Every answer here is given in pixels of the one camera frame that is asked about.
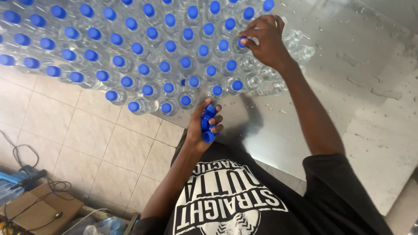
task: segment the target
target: t-shirt sleeve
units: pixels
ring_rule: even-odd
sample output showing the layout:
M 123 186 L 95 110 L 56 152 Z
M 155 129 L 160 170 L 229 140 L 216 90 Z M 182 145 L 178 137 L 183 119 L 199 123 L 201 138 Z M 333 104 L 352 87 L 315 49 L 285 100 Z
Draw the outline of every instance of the t-shirt sleeve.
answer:
M 310 156 L 303 167 L 304 198 L 339 227 L 356 234 L 392 234 L 345 156 Z
M 149 217 L 145 219 L 140 219 L 133 226 L 133 235 L 159 235 L 164 234 L 166 230 L 167 221 L 156 218 Z

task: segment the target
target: metal table surface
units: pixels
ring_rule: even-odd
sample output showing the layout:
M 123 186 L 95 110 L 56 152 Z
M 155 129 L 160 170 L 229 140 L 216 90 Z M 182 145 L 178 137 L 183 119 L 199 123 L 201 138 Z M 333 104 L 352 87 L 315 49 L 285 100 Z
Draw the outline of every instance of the metal table surface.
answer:
M 384 3 L 386 10 L 387 4 L 400 5 L 388 2 L 369 4 Z M 336 125 L 361 183 L 386 215 L 418 163 L 417 38 L 360 1 L 277 0 L 273 12 L 305 33 L 301 44 L 316 47 L 306 79 Z M 305 179 L 301 163 L 310 152 L 288 92 L 228 96 L 218 103 L 225 131 L 217 141 L 242 144 L 255 159 Z M 160 117 L 186 128 L 191 112 Z

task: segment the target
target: hand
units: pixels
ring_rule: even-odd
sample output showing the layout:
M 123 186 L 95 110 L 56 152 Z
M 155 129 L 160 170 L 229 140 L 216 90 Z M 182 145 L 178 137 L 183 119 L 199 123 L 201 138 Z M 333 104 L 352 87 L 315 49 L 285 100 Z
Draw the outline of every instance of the hand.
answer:
M 261 63 L 281 72 L 293 61 L 282 41 L 284 26 L 285 23 L 278 15 L 262 15 L 249 23 L 238 37 L 257 38 L 259 45 L 249 38 L 241 39 L 241 44 L 248 47 Z
M 210 98 L 200 102 L 196 110 L 191 116 L 189 129 L 187 130 L 186 141 L 184 145 L 187 147 L 192 148 L 192 151 L 195 151 L 198 154 L 203 154 L 212 143 L 206 143 L 202 137 L 202 130 L 201 130 L 201 118 L 202 114 L 205 111 L 206 106 L 210 104 Z M 221 111 L 222 107 L 217 105 L 216 112 L 218 113 Z M 220 115 L 215 116 L 214 118 L 209 120 L 210 125 L 214 125 L 215 123 L 220 123 L 224 118 Z M 217 125 L 211 129 L 212 133 L 219 133 L 224 129 L 222 124 Z

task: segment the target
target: tiled floor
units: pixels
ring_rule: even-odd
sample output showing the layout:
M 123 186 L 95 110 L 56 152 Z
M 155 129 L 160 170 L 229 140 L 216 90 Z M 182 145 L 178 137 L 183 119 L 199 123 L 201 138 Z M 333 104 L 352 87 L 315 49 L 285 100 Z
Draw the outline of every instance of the tiled floor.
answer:
M 96 90 L 52 77 L 4 69 L 0 78 L 0 130 L 15 144 L 39 154 L 37 169 L 69 181 L 73 195 L 90 206 L 128 217 L 141 212 L 167 174 L 183 128 L 151 114 L 136 116 L 106 101 Z M 26 164 L 34 154 L 21 149 Z M 17 169 L 12 146 L 0 137 L 0 162 Z M 267 164 L 270 174 L 299 193 L 306 182 Z

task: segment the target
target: loose blue bottle cap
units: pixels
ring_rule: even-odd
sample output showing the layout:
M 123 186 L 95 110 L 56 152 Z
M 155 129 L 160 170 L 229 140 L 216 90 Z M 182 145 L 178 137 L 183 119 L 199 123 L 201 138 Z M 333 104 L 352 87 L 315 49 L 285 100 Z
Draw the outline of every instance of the loose blue bottle cap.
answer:
M 241 81 L 234 81 L 234 82 L 232 83 L 232 88 L 233 88 L 234 90 L 236 90 L 236 91 L 241 90 L 241 88 L 242 88 L 242 82 L 241 82 Z
M 109 101 L 115 101 L 117 99 L 116 91 L 106 91 L 106 94 L 104 96 Z
M 88 18 L 94 16 L 94 10 L 88 4 L 81 4 L 80 5 L 80 12 L 81 12 L 81 14 L 83 14 L 85 17 L 88 17 Z
M 68 26 L 64 29 L 64 34 L 71 39 L 76 39 L 79 36 L 78 30 L 74 29 L 71 26 Z
M 263 10 L 264 11 L 271 11 L 274 7 L 274 0 L 265 0 L 263 3 Z
M 125 59 L 122 56 L 114 56 L 112 62 L 117 67 L 124 67 L 125 66 Z
M 34 58 L 31 58 L 31 57 L 26 57 L 23 60 L 23 64 L 26 67 L 30 68 L 30 69 L 37 69 L 37 68 L 39 68 L 39 60 L 34 59 Z
M 112 8 L 105 8 L 103 10 L 103 16 L 111 21 L 114 21 L 116 19 L 116 12 Z
M 158 31 L 157 31 L 157 29 L 154 28 L 154 27 L 147 28 L 147 36 L 150 39 L 156 39 L 158 37 Z
M 176 18 L 173 14 L 167 14 L 164 18 L 164 21 L 168 27 L 173 27 L 176 24 Z
M 83 82 L 84 80 L 84 75 L 79 72 L 71 72 L 69 77 L 73 82 Z
M 184 106 L 187 106 L 191 103 L 191 98 L 187 95 L 184 95 L 180 98 L 180 103 Z
M 148 17 L 153 17 L 155 14 L 154 7 L 149 3 L 144 4 L 142 10 L 144 11 L 144 14 Z
M 74 51 L 71 51 L 69 49 L 62 50 L 61 56 L 63 59 L 66 59 L 69 61 L 74 61 L 75 59 L 77 59 L 77 55 L 74 53 Z
M 221 41 L 219 42 L 219 44 L 218 44 L 218 48 L 219 48 L 219 50 L 221 50 L 221 51 L 226 51 L 226 50 L 228 50 L 228 47 L 229 47 L 229 43 L 228 43 L 228 41 L 227 41 L 227 40 L 225 40 L 225 39 L 221 40 Z
M 171 112 L 171 110 L 173 109 L 173 107 L 171 106 L 171 104 L 169 104 L 169 103 L 163 103 L 162 105 L 161 105 L 161 111 L 163 112 L 163 113 L 168 113 L 168 112 Z
M 188 57 L 184 56 L 183 58 L 181 58 L 180 60 L 180 64 L 183 68 L 189 68 L 191 65 L 191 61 Z
M 136 101 L 131 101 L 131 102 L 129 102 L 129 104 L 128 104 L 128 109 L 129 109 L 129 111 L 131 111 L 131 112 L 136 112 L 136 111 L 138 111 L 138 110 L 139 110 L 139 108 L 140 108 L 139 103 L 138 103 L 138 102 L 136 102 Z
M 48 66 L 46 68 L 46 74 L 51 77 L 61 76 L 61 69 L 56 66 Z
M 192 19 L 196 19 L 198 14 L 199 14 L 199 10 L 197 9 L 196 6 L 190 6 L 187 9 L 187 15 Z
M 235 60 L 230 60 L 227 62 L 227 69 L 229 71 L 234 71 L 237 68 L 237 63 L 235 62 Z
M 244 45 L 241 44 L 241 39 L 243 39 L 243 38 L 247 38 L 247 37 L 240 37 L 238 39 L 238 46 L 241 47 L 241 48 L 244 48 L 245 47 Z
M 174 91 L 174 85 L 170 82 L 167 82 L 164 84 L 163 90 L 165 93 L 171 93 Z
M 150 73 L 150 67 L 148 67 L 146 64 L 141 64 L 138 66 L 138 71 L 142 75 L 148 75 Z
M 138 28 L 138 23 L 136 22 L 136 20 L 132 17 L 128 17 L 125 20 L 125 25 L 128 29 L 130 30 L 135 30 Z
M 145 85 L 142 87 L 142 94 L 144 95 L 152 95 L 154 93 L 154 89 L 150 85 Z
M 212 93 L 214 95 L 221 95 L 222 94 L 222 87 L 221 86 L 214 86 L 212 88 Z
M 206 45 L 201 45 L 199 47 L 199 55 L 207 56 L 209 54 L 209 47 Z
M 90 61 L 96 61 L 99 58 L 99 55 L 93 50 L 86 50 L 84 52 L 84 58 Z
M 216 67 L 213 66 L 213 65 L 209 65 L 206 68 L 206 74 L 209 75 L 209 76 L 214 76 L 216 74 Z
M 102 37 L 102 33 L 96 28 L 89 28 L 87 35 L 94 40 L 99 40 Z
M 3 13 L 3 18 L 13 24 L 19 24 L 22 18 L 19 14 L 12 10 L 7 10 Z
M 203 132 L 203 140 L 206 143 L 212 143 L 215 140 L 215 135 L 211 131 Z
M 213 26 L 212 23 L 206 23 L 205 26 L 203 26 L 203 32 L 206 35 L 212 35 L 215 31 L 215 26 Z
M 132 52 L 137 55 L 140 55 L 144 52 L 144 48 L 142 47 L 142 45 L 137 42 L 132 44 L 131 49 L 132 49 Z
M 19 0 L 19 2 L 26 6 L 31 6 L 33 4 L 33 0 Z
M 15 58 L 9 55 L 0 55 L 0 64 L 6 65 L 6 66 L 15 65 Z
M 99 81 L 105 82 L 109 80 L 109 73 L 103 70 L 99 70 L 96 72 L 96 78 Z
M 193 30 L 191 28 L 185 28 L 183 30 L 183 37 L 186 40 L 191 40 L 193 39 Z
M 225 28 L 227 30 L 232 30 L 235 27 L 235 20 L 233 18 L 228 18 L 225 21 Z
M 218 14 L 221 10 L 221 4 L 218 1 L 212 1 L 209 5 L 209 10 L 212 14 Z
M 31 21 L 31 23 L 32 23 L 34 26 L 37 26 L 37 27 L 41 27 L 41 28 L 43 28 L 43 27 L 46 25 L 46 20 L 45 20 L 45 18 L 44 18 L 44 17 L 42 17 L 42 16 L 40 16 L 40 15 L 38 15 L 38 14 L 32 14 L 32 15 L 29 17 L 29 20 Z
M 28 46 L 31 43 L 31 39 L 25 34 L 15 34 L 15 42 L 22 46 Z
M 51 7 L 51 14 L 57 17 L 58 19 L 64 19 L 67 15 L 67 12 L 64 10 L 64 8 L 55 5 Z
M 191 77 L 189 79 L 189 85 L 191 87 L 197 87 L 197 86 L 199 86 L 199 79 L 197 77 Z
M 244 13 L 243 13 L 243 17 L 244 17 L 244 19 L 249 20 L 249 19 L 251 19 L 253 16 L 254 16 L 254 8 L 252 8 L 252 7 L 247 7 L 247 8 L 244 10 Z
M 132 0 L 120 0 L 120 1 L 125 5 L 131 5 L 132 4 Z
M 170 71 L 170 64 L 167 61 L 162 61 L 160 63 L 160 70 L 165 73 Z
M 169 40 L 169 41 L 167 41 L 166 42 L 166 50 L 168 51 L 168 52 L 173 52 L 173 51 L 175 51 L 176 50 L 176 43 L 175 42 L 173 42 L 172 40 Z
M 120 83 L 124 87 L 131 87 L 133 85 L 133 80 L 130 77 L 123 77 L 120 79 Z
M 110 41 L 113 44 L 120 46 L 123 43 L 123 37 L 119 35 L 118 33 L 112 33 L 112 35 L 110 35 Z

